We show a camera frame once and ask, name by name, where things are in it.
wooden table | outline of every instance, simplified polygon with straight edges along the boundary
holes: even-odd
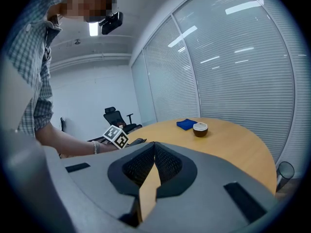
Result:
[[[205,137],[196,137],[192,130],[185,131],[177,127],[176,122],[184,120],[183,118],[138,129],[129,134],[129,142],[137,138],[146,138],[147,142],[164,142],[218,156],[237,166],[275,194],[276,166],[267,146],[258,136],[240,125],[223,120],[190,119],[208,125]],[[156,204],[156,188],[160,185],[154,165],[139,191],[143,220]]]

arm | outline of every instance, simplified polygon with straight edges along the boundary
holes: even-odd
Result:
[[[66,155],[94,154],[94,144],[77,140],[73,136],[53,127],[49,122],[45,127],[35,132],[36,139],[44,146],[55,148]],[[100,153],[116,150],[113,144],[101,144]]]
[[[56,129],[50,123],[52,113],[52,89],[50,86],[49,66],[51,55],[43,60],[40,77],[41,90],[34,111],[35,137],[45,146],[55,148],[60,154],[66,155],[88,155],[94,154],[94,144],[84,142]],[[100,153],[116,150],[113,144],[101,144]]]

head-mounted camera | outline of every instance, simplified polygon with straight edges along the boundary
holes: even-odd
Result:
[[[109,34],[123,23],[123,13],[117,12],[117,0],[112,0],[112,10],[107,11],[107,15],[103,17],[90,17],[86,21],[88,23],[98,22],[102,28],[102,34]]]

hand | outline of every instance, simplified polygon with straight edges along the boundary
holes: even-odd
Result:
[[[111,152],[114,150],[118,150],[118,148],[110,142],[107,144],[101,144],[100,153]]]

